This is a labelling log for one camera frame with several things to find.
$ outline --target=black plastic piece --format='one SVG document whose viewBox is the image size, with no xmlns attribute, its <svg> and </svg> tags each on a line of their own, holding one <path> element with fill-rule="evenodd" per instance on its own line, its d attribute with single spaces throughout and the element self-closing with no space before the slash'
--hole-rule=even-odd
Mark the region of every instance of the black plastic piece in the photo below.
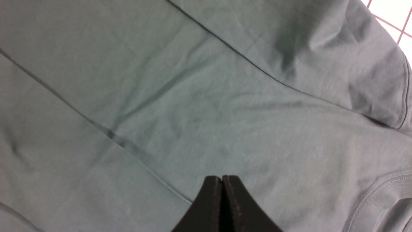
<svg viewBox="0 0 412 232">
<path fill-rule="evenodd" d="M 282 232 L 235 175 L 207 176 L 172 232 Z"/>
</svg>

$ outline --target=seam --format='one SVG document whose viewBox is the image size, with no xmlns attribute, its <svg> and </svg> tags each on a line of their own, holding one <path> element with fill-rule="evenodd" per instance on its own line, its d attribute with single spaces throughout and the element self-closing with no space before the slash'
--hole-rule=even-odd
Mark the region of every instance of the seam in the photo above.
<svg viewBox="0 0 412 232">
<path fill-rule="evenodd" d="M 403 112 L 405 112 L 405 117 L 406 117 L 406 112 L 407 112 L 404 107 L 405 106 L 405 95 L 406 95 L 406 89 L 407 89 L 407 84 L 406 84 L 407 77 L 406 77 L 406 67 L 405 67 L 405 56 L 403 53 L 402 53 L 402 61 L 403 61 L 403 91 L 402 91 L 402 105 L 401 105 L 402 109 L 400 111 L 399 118 L 396 121 L 395 128 L 400 127 L 400 126 L 398 127 L 398 125 L 399 125 L 400 120 L 402 119 Z"/>
<path fill-rule="evenodd" d="M 357 213 L 357 208 L 358 208 L 358 206 L 359 206 L 360 204 L 362 204 L 362 203 L 366 200 L 365 196 L 369 195 L 369 194 L 371 193 L 371 191 L 375 188 L 375 186 L 378 185 L 378 183 L 379 183 L 379 184 L 382 184 L 382 183 L 384 183 L 385 181 L 390 180 L 390 179 L 391 179 L 391 178 L 390 178 L 391 176 L 402 175 L 402 174 L 411 173 L 411 172 L 412 172 L 412 170 L 405 170 L 405 171 L 401 171 L 401 172 L 396 172 L 396 173 L 392 173 L 392 174 L 390 174 L 390 175 L 384 176 L 383 178 L 386 179 L 386 180 L 384 180 L 384 181 L 379 181 L 379 180 L 375 181 L 375 183 L 374 183 L 371 187 L 369 187 L 364 194 L 361 195 L 361 197 L 360 197 L 360 199 L 358 200 L 356 206 L 353 208 L 353 212 L 352 212 L 352 213 L 350 214 L 350 216 L 349 216 L 349 221 L 348 221 L 347 224 L 346 224 L 345 230 L 346 230 L 346 231 L 349 231 L 349 227 L 350 227 L 351 221 L 353 221 L 353 217 L 354 217 L 354 216 L 356 215 L 356 213 Z"/>
<path fill-rule="evenodd" d="M 408 229 L 412 228 L 412 217 L 406 223 L 405 227 L 403 228 L 402 232 L 407 232 Z"/>
<path fill-rule="evenodd" d="M 112 135 L 107 135 L 103 133 L 99 128 L 103 128 L 102 125 L 98 124 L 97 122 L 93 121 L 92 119 L 88 118 L 84 114 L 82 114 L 78 109 L 76 109 L 72 104 L 70 104 L 66 99 L 64 99 L 58 92 L 56 92 L 51 86 L 46 84 L 44 81 L 42 81 L 40 78 L 38 78 L 35 74 L 21 66 L 19 63 L 17 63 L 15 60 L 13 60 L 3 49 L 0 48 L 0 55 L 4 56 L 7 60 L 9 60 L 12 64 L 14 64 L 17 68 L 22 70 L 26 75 L 28 75 L 30 78 L 32 78 L 34 81 L 36 81 L 38 84 L 40 84 L 42 87 L 44 87 L 46 90 L 48 90 L 53 96 L 57 97 L 57 99 L 61 100 L 65 105 L 67 105 L 70 109 L 72 109 L 75 113 L 77 113 L 80 117 L 85 119 L 89 124 L 91 124 L 94 128 L 96 128 L 99 133 L 104 134 L 106 137 L 108 137 L 110 140 L 112 140 L 115 144 L 120 146 L 122 149 L 124 149 L 119 143 L 114 141 L 114 133 Z M 141 159 L 139 159 L 137 156 L 132 155 L 129 151 L 124 149 L 127 154 L 133 156 L 139 163 L 141 163 L 148 171 L 149 173 L 158 181 L 160 181 L 166 188 L 168 188 L 170 191 L 181 197 L 185 202 L 192 204 L 193 200 L 190 199 L 189 197 L 185 196 L 184 194 L 180 193 L 177 189 L 175 189 L 171 184 L 163 180 L 158 174 L 156 174 L 154 171 L 152 171 Z"/>
<path fill-rule="evenodd" d="M 395 180 L 392 180 L 392 181 L 384 184 L 383 186 L 379 187 L 379 189 L 377 189 L 377 190 L 374 191 L 375 193 L 372 194 L 372 196 L 368 196 L 368 200 L 364 203 L 364 205 L 363 205 L 362 208 L 360 209 L 359 213 L 357 213 L 357 217 L 356 217 L 355 221 L 353 222 L 352 230 L 355 228 L 356 223 L 358 222 L 358 219 L 359 219 L 359 217 L 360 217 L 360 215 L 361 215 L 361 213 L 362 213 L 362 210 L 363 210 L 364 207 L 370 202 L 370 200 L 373 198 L 374 195 L 376 195 L 377 193 L 379 193 L 385 186 L 387 186 L 387 185 L 389 185 L 389 184 L 391 184 L 391 183 L 393 183 L 393 182 L 400 181 L 400 180 L 404 180 L 404 179 L 409 179 L 409 178 L 412 178 L 412 176 L 407 176 L 407 177 L 402 177 L 402 178 L 396 178 Z"/>
<path fill-rule="evenodd" d="M 203 24 L 201 24 L 199 21 L 197 21 L 194 17 L 190 16 L 186 11 L 184 11 L 184 10 L 183 10 L 182 8 L 180 8 L 177 4 L 175 4 L 174 2 L 172 2 L 172 0 L 166 0 L 166 1 L 169 2 L 172 6 L 174 6 L 174 7 L 175 7 L 177 10 L 179 10 L 181 13 L 183 13 L 185 16 L 187 16 L 189 19 L 191 19 L 192 21 L 194 21 L 194 22 L 195 22 L 197 25 L 199 25 L 202 29 L 204 29 L 205 31 L 207 31 L 208 33 L 210 33 L 211 35 L 213 35 L 214 37 L 216 37 L 218 40 L 220 40 L 223 44 L 225 44 L 225 45 L 226 45 L 228 48 L 230 48 L 232 51 L 234 51 L 234 52 L 237 53 L 239 56 L 241 56 L 242 58 L 244 58 L 247 62 L 249 62 L 251 65 L 253 65 L 255 68 L 257 68 L 259 71 L 261 71 L 262 73 L 264 73 L 264 74 L 267 75 L 268 77 L 272 78 L 272 79 L 275 80 L 276 82 L 278 82 L 278 83 L 280 83 L 280 84 L 282 84 L 282 85 L 284 85 L 284 86 L 286 86 L 286 87 L 288 87 L 288 88 L 291 88 L 291 89 L 293 89 L 293 90 L 295 90 L 295 91 L 298 91 L 298 92 L 303 93 L 303 94 L 305 94 L 305 95 L 308 95 L 308 96 L 310 96 L 310 97 L 314 97 L 314 98 L 319 99 L 319 100 L 321 100 L 321 101 L 330 103 L 330 104 L 332 104 L 332 105 L 334 105 L 334 106 L 340 107 L 340 108 L 345 109 L 345 110 L 348 110 L 348 111 L 350 111 L 350 112 L 353 112 L 353 113 L 356 113 L 356 114 L 360 114 L 360 115 L 363 115 L 363 116 L 365 116 L 365 117 L 370 117 L 370 116 L 368 116 L 368 115 L 364 115 L 364 114 L 362 114 L 362 113 L 355 112 L 355 111 L 353 111 L 353 110 L 350 110 L 350 109 L 348 109 L 348 108 L 345 108 L 345 107 L 343 107 L 343 106 L 341 106 L 341 105 L 338 105 L 338 104 L 336 104 L 336 103 L 327 101 L 327 100 L 322 99 L 322 98 L 320 98 L 320 97 L 313 96 L 313 95 L 311 95 L 311 94 L 309 94 L 309 93 L 300 91 L 300 90 L 298 90 L 298 89 L 296 89 L 296 88 L 294 88 L 294 87 L 288 86 L 287 84 L 285 84 L 285 83 L 277 80 L 277 79 L 274 78 L 272 75 L 270 75 L 269 73 L 267 73 L 266 71 L 264 71 L 262 68 L 260 68 L 257 64 L 253 63 L 250 59 L 248 59 L 248 58 L 247 58 L 245 55 L 243 55 L 240 51 L 238 51 L 238 50 L 236 50 L 234 47 L 232 47 L 228 42 L 226 42 L 226 41 L 223 40 L 221 37 L 217 36 L 217 35 L 216 35 L 215 33 L 213 33 L 211 30 L 209 30 L 208 28 L 206 28 Z M 397 129 L 397 128 L 396 128 L 397 124 L 395 125 L 395 127 L 390 126 L 390 125 L 387 125 L 387 126 L 390 127 L 390 128 L 393 128 L 393 129 Z"/>
<path fill-rule="evenodd" d="M 410 72 L 409 72 L 409 64 L 408 64 L 408 60 L 405 56 L 405 54 L 402 52 L 403 54 L 403 58 L 404 58 L 404 65 L 406 64 L 406 68 L 405 68 L 405 78 L 407 78 L 407 87 L 406 87 L 406 94 L 403 97 L 403 99 L 405 99 L 405 117 L 403 118 L 402 123 L 400 124 L 399 128 L 401 128 L 403 126 L 403 124 L 406 121 L 407 115 L 408 115 L 408 97 L 409 97 L 409 83 L 410 83 Z"/>
</svg>

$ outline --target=stitching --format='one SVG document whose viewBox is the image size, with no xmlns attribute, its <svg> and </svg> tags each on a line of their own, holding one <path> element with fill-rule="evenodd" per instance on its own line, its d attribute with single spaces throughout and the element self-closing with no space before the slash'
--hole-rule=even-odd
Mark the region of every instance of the stitching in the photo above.
<svg viewBox="0 0 412 232">
<path fill-rule="evenodd" d="M 409 221 L 406 223 L 405 227 L 403 228 L 402 232 L 407 232 L 408 229 L 412 227 L 412 217 L 409 219 Z"/>
<path fill-rule="evenodd" d="M 406 58 L 405 54 L 404 53 L 402 53 L 402 54 L 403 54 L 403 57 L 405 59 L 405 63 L 406 63 L 406 66 L 407 66 L 405 71 L 408 72 L 408 75 L 407 75 L 406 96 L 404 97 L 404 99 L 405 99 L 405 117 L 404 117 L 402 123 L 400 124 L 399 128 L 401 128 L 403 126 L 403 124 L 405 123 L 406 118 L 407 118 L 406 116 L 408 115 L 408 95 L 409 95 L 409 83 L 410 83 L 409 64 L 408 64 L 408 61 L 407 61 L 407 58 Z"/>
<path fill-rule="evenodd" d="M 295 91 L 298 91 L 298 92 L 300 92 L 300 93 L 302 93 L 302 94 L 305 94 L 305 95 L 307 95 L 307 96 L 314 97 L 314 98 L 316 98 L 316 99 L 319 99 L 319 100 L 321 100 L 321 101 L 327 102 L 327 103 L 329 103 L 329 104 L 332 104 L 332 105 L 334 105 L 334 106 L 340 107 L 340 108 L 342 108 L 342 109 L 348 110 L 348 111 L 350 111 L 350 112 L 353 112 L 353 113 L 356 113 L 356 114 L 360 114 L 360 115 L 363 115 L 363 116 L 365 116 L 365 117 L 370 117 L 370 116 L 365 115 L 365 114 L 363 114 L 363 113 L 355 112 L 355 111 L 353 111 L 353 110 L 350 110 L 350 109 L 348 109 L 348 108 L 345 108 L 345 107 L 343 107 L 343 106 L 341 106 L 341 105 L 338 105 L 338 104 L 336 104 L 336 103 L 333 103 L 333 102 L 327 101 L 327 100 L 325 100 L 325 99 L 322 99 L 322 98 L 320 98 L 320 97 L 317 97 L 317 96 L 311 95 L 311 94 L 309 94 L 309 93 L 303 92 L 303 91 L 301 91 L 301 90 L 299 90 L 299 89 L 296 89 L 296 88 L 294 88 L 294 87 L 292 87 L 292 86 L 288 86 L 287 84 L 285 84 L 285 83 L 277 80 L 277 79 L 274 78 L 272 75 L 270 75 L 268 72 L 266 72 L 265 70 L 263 70 L 262 68 L 260 68 L 257 64 L 255 64 L 255 63 L 252 62 L 250 59 L 248 59 L 248 58 L 246 57 L 246 55 L 243 55 L 240 51 L 236 50 L 236 49 L 235 49 L 233 46 L 231 46 L 228 42 L 226 42 L 226 41 L 223 40 L 221 37 L 219 37 L 218 35 L 216 35 L 216 34 L 215 34 L 214 32 L 212 32 L 210 29 L 206 28 L 206 26 L 204 26 L 204 25 L 201 24 L 199 21 L 197 21 L 194 17 L 192 17 L 191 15 L 189 15 L 189 13 L 187 13 L 186 11 L 184 11 L 184 10 L 183 10 L 181 7 L 179 7 L 176 3 L 172 2 L 173 0 L 166 0 L 166 1 L 169 2 L 172 6 L 174 6 L 178 11 L 180 11 L 180 12 L 181 12 L 182 14 L 184 14 L 186 17 L 188 17 L 188 18 L 191 19 L 193 22 L 195 22 L 197 25 L 199 25 L 199 26 L 200 26 L 202 29 L 204 29 L 206 32 L 210 33 L 210 34 L 213 35 L 215 38 L 217 38 L 218 40 L 220 40 L 224 45 L 226 45 L 226 46 L 227 46 L 229 49 L 231 49 L 233 52 L 235 52 L 236 54 L 238 54 L 239 56 L 241 56 L 242 58 L 244 58 L 247 62 L 249 62 L 249 63 L 250 63 L 251 65 L 253 65 L 255 68 L 257 68 L 259 71 L 261 71 L 262 73 L 264 73 L 264 74 L 267 75 L 268 77 L 272 78 L 272 79 L 275 80 L 276 82 L 278 82 L 278 83 L 280 83 L 280 84 L 282 84 L 282 85 L 284 85 L 284 86 L 286 86 L 286 87 L 288 87 L 288 88 L 291 88 L 291 89 L 293 89 L 293 90 L 295 90 Z M 396 129 L 396 126 L 397 126 L 398 122 L 396 123 L 395 127 L 390 126 L 390 125 L 387 125 L 387 124 L 385 124 L 385 125 L 387 125 L 389 128 Z"/>
<path fill-rule="evenodd" d="M 404 108 L 404 105 L 405 105 L 405 95 L 406 95 L 406 89 L 407 89 L 407 86 L 406 86 L 406 79 L 407 79 L 407 77 L 406 77 L 406 67 L 405 67 L 405 56 L 403 55 L 403 53 L 402 53 L 402 61 L 403 61 L 403 92 L 402 92 L 402 110 L 401 110 L 401 112 L 400 112 L 400 114 L 399 114 L 399 118 L 398 118 L 398 121 L 396 121 L 396 124 L 395 124 L 395 128 L 399 128 L 398 127 L 398 125 L 399 125 L 399 122 L 400 122 L 400 120 L 401 120 L 401 118 L 402 118 L 402 115 L 403 115 L 403 112 L 404 112 L 404 110 L 405 110 L 405 108 Z"/>
<path fill-rule="evenodd" d="M 412 176 L 408 176 L 408 177 L 403 177 L 403 178 L 399 178 L 399 179 L 392 180 L 392 181 L 384 184 L 383 186 L 381 186 L 379 189 L 375 190 L 375 193 L 374 193 L 372 196 L 368 197 L 368 200 L 365 202 L 365 204 L 364 204 L 364 205 L 362 206 L 362 208 L 360 209 L 360 211 L 359 211 L 359 213 L 358 213 L 358 215 L 357 215 L 357 217 L 356 217 L 356 219 L 355 219 L 355 221 L 354 221 L 354 223 L 353 223 L 352 229 L 355 228 L 355 225 L 356 225 L 356 223 L 358 222 L 358 219 L 359 219 L 359 217 L 360 217 L 360 215 L 361 215 L 361 213 L 362 213 L 362 210 L 363 210 L 364 207 L 369 203 L 369 201 L 373 198 L 374 195 L 376 195 L 380 190 L 382 190 L 382 188 L 384 188 L 384 187 L 387 186 L 388 184 L 391 184 L 391 183 L 393 183 L 393 182 L 395 182 L 395 181 L 404 180 L 404 179 L 409 179 L 409 178 L 412 178 Z"/>
<path fill-rule="evenodd" d="M 349 231 L 350 224 L 351 224 L 351 222 L 353 221 L 353 217 L 355 216 L 355 214 L 356 214 L 356 212 L 357 212 L 358 206 L 359 206 L 360 204 L 362 204 L 362 203 L 366 200 L 365 196 L 368 195 L 368 194 L 370 194 L 371 191 L 374 189 L 374 187 L 375 187 L 378 183 L 383 183 L 383 182 L 385 182 L 385 181 L 388 181 L 391 176 L 401 175 L 401 174 L 410 173 L 410 172 L 412 172 L 412 170 L 405 170 L 405 171 L 401 171 L 401 172 L 392 173 L 392 174 L 390 174 L 390 175 L 386 175 L 386 176 L 384 176 L 384 178 L 385 178 L 384 181 L 382 181 L 382 182 L 381 182 L 381 181 L 376 181 L 371 187 L 369 187 L 369 188 L 367 189 L 367 191 L 366 191 L 364 194 L 362 194 L 362 196 L 361 196 L 360 199 L 358 200 L 356 206 L 353 208 L 353 212 L 352 212 L 351 215 L 349 216 L 349 220 L 348 220 L 348 222 L 347 222 L 347 224 L 346 224 L 345 230 L 346 230 L 346 231 Z"/>
<path fill-rule="evenodd" d="M 6 59 L 8 59 L 9 61 L 11 61 L 12 63 L 14 63 L 18 68 L 20 68 L 23 72 L 25 72 L 28 76 L 30 76 L 31 78 L 33 78 L 35 81 L 37 81 L 39 84 L 41 84 L 43 87 L 45 87 L 47 90 L 49 90 L 53 95 L 55 95 L 57 98 L 59 98 L 60 100 L 62 100 L 67 106 L 69 106 L 72 110 L 74 110 L 77 114 L 79 114 L 80 116 L 82 116 L 84 119 L 86 119 L 88 122 L 91 122 L 91 119 L 87 118 L 86 116 L 84 116 L 81 112 L 79 112 L 75 107 L 73 107 L 70 103 L 68 103 L 65 99 L 61 98 L 60 95 L 58 95 L 55 91 L 53 91 L 53 89 L 51 89 L 49 86 L 44 85 L 45 83 L 43 81 L 41 81 L 39 78 L 37 78 L 34 74 L 32 74 L 30 71 L 28 71 L 27 69 L 25 69 L 24 67 L 22 67 L 20 64 L 18 64 L 16 61 L 14 61 L 13 59 L 11 59 L 11 57 L 5 53 L 1 48 L 0 48 L 0 54 L 3 55 Z M 154 173 L 150 168 L 148 168 L 146 166 L 146 164 L 144 164 L 140 159 L 138 159 L 138 161 L 140 163 L 142 163 L 144 165 L 144 167 L 156 178 L 158 179 L 160 182 L 162 182 L 167 188 L 169 188 L 172 192 L 176 193 L 178 196 L 182 197 L 186 202 L 188 203 L 192 203 L 193 201 L 189 198 L 187 198 L 186 196 L 182 195 L 181 193 L 179 193 L 178 191 L 176 191 L 173 187 L 171 187 L 168 183 L 166 183 L 165 181 L 162 180 L 162 178 L 160 178 L 156 173 Z M 390 174 L 386 177 L 390 177 L 393 175 L 399 175 L 402 173 L 406 173 L 406 172 L 410 172 L 410 171 L 403 171 L 403 172 L 398 172 L 398 173 L 393 173 Z M 370 187 L 366 193 L 364 193 L 362 195 L 361 198 L 363 198 L 368 192 L 370 192 L 371 189 L 373 189 L 376 186 L 377 183 L 375 183 L 372 187 Z M 354 207 L 354 212 L 351 214 L 351 216 L 349 218 L 352 218 L 355 214 L 356 214 L 356 208 L 363 202 L 363 200 L 359 200 L 357 205 Z M 350 223 L 348 222 L 347 226 L 346 226 L 346 230 L 349 229 Z"/>
</svg>

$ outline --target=grout line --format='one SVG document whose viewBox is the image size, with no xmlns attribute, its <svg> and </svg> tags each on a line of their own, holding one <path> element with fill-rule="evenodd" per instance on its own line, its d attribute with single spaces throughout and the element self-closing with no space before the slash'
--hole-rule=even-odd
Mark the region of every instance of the grout line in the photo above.
<svg viewBox="0 0 412 232">
<path fill-rule="evenodd" d="M 408 33 L 406 33 L 406 32 L 403 32 L 403 35 L 404 35 L 404 36 L 408 36 L 408 37 L 411 37 L 411 38 L 412 38 L 412 35 L 410 35 L 410 34 L 408 34 Z"/>
<path fill-rule="evenodd" d="M 400 36 L 399 36 L 399 39 L 398 39 L 398 41 L 397 41 L 397 44 L 399 44 L 400 38 L 402 38 L 402 35 L 403 35 L 404 32 L 405 32 L 406 24 L 408 23 L 409 17 L 411 16 L 411 13 L 412 13 L 412 7 L 411 7 L 411 9 L 409 10 L 408 17 L 406 18 L 405 24 L 403 25 L 402 31 L 400 32 Z"/>
<path fill-rule="evenodd" d="M 375 16 L 375 18 L 379 19 L 380 21 L 388 24 L 389 26 L 395 28 L 396 30 L 398 30 L 398 31 L 400 31 L 400 32 L 402 33 L 402 30 L 401 30 L 401 29 L 397 28 L 395 25 L 391 24 L 390 22 L 386 21 L 385 19 L 383 19 L 383 18 L 381 18 L 381 17 L 379 17 L 379 16 L 377 16 L 377 15 L 375 15 L 375 14 L 374 14 L 373 16 Z"/>
</svg>

